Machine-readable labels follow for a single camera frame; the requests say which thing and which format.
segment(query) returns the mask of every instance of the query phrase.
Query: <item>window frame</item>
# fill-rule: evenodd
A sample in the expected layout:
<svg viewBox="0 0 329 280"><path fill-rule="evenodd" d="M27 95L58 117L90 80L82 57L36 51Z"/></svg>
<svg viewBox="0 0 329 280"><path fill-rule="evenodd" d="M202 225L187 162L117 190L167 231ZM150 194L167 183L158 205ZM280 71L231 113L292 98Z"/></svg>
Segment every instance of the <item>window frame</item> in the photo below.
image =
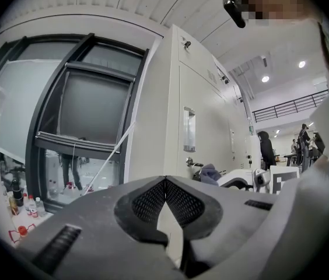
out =
<svg viewBox="0 0 329 280"><path fill-rule="evenodd" d="M47 198L47 184L46 184L46 149L53 150L52 147L56 145L55 142L50 142L50 140L39 139L39 127L42 118L43 110L45 109L48 98L51 94L51 89L54 88L55 83L59 80L62 74L67 69L82 69L84 71L97 72L101 74L111 75L115 78L120 78L125 80L125 82L130 82L127 98L125 101L124 111L121 117L117 142L121 139L121 136L130 126L132 118L132 110L134 107L134 101L138 91L138 85L141 80L142 72L144 70L144 65L149 54L149 49L142 50L140 48L131 46L129 44L122 43L120 41L115 41L112 39L107 39L103 37L96 37L93 33L88 35L82 34L46 34L34 37L22 37L19 40L5 42L0 48L0 53L2 49L5 49L8 45L11 47L7 50L5 55L0 60L0 71L4 67L7 61L15 61L19 58L19 55L30 45L34 43L49 43L49 42L73 42L75 46L64 59L61 60L56 70L53 72L49 78L40 98L37 102L35 111L33 113L29 132L26 141L26 156L25 156L25 166L26 166L26 184L29 194L34 197L40 197L44 201L45 209L48 212L57 212L62 209L66 204L50 200ZM87 62L82 62L83 58L94 46L106 46L114 48L116 50L121 50L126 53L131 53L136 56L141 57L141 63L139 65L136 76L129 75L124 72L116 71L114 69L105 68L104 66L90 64ZM86 147L86 142L81 141L84 147ZM69 147L62 146L58 148L59 151L64 151L67 153ZM106 150L88 150L87 148L80 148L79 151L84 151L89 158L95 159L106 159L114 147L107 147ZM127 152L127 140L125 140L120 146L117 153L111 158L111 160L119 161L119 180L118 183L122 184L124 182L124 165L125 165L125 155Z"/></svg>

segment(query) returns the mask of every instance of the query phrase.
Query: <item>white machine enclosure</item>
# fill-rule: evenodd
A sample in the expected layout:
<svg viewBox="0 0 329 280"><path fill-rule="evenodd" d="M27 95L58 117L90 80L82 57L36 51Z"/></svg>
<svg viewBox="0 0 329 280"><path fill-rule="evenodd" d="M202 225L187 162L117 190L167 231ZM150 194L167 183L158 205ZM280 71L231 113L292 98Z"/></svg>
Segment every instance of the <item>white machine enclosure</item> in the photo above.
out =
<svg viewBox="0 0 329 280"><path fill-rule="evenodd" d="M170 28L143 81L129 181L153 175L192 178L195 170L186 165L188 157L194 163L212 163L222 174L253 168L240 89L224 75L202 44L177 26Z"/></svg>

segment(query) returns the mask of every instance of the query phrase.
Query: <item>railing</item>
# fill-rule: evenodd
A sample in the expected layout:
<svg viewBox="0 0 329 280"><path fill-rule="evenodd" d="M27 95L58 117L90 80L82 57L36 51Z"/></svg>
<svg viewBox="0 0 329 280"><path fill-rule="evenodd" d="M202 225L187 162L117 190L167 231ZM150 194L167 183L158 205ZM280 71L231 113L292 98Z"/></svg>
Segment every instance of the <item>railing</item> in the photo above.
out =
<svg viewBox="0 0 329 280"><path fill-rule="evenodd" d="M299 99L287 101L282 104L277 104L272 107L264 108L254 111L254 118L256 123L259 121L278 118L281 116L298 113L307 109L315 108L319 106L323 99L329 94L329 90L320 91L309 96L304 96Z"/></svg>

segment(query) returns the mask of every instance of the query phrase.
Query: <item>red bottle cap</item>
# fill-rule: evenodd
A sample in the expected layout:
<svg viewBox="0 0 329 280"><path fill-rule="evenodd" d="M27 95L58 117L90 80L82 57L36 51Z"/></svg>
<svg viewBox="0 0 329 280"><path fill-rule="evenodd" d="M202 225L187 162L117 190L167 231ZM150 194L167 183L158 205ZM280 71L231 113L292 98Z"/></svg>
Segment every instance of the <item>red bottle cap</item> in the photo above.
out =
<svg viewBox="0 0 329 280"><path fill-rule="evenodd" d="M24 226L19 226L18 227L18 232L21 236L26 236L27 235L27 228Z"/></svg>

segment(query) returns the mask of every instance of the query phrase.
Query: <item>table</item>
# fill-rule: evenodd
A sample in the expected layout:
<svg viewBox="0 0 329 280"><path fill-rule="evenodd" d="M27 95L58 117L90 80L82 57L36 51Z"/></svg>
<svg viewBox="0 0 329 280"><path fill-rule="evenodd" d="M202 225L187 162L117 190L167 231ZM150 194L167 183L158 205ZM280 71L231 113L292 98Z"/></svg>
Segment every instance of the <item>table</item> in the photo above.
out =
<svg viewBox="0 0 329 280"><path fill-rule="evenodd" d="M297 157L297 154L294 153L294 154L292 154L292 155L286 155L286 156L284 156L285 158L288 158L288 161L286 162L286 166L287 166L287 167L289 167L289 166L291 165L291 164L290 164L290 163L291 163L291 158L294 157L294 156Z"/></svg>

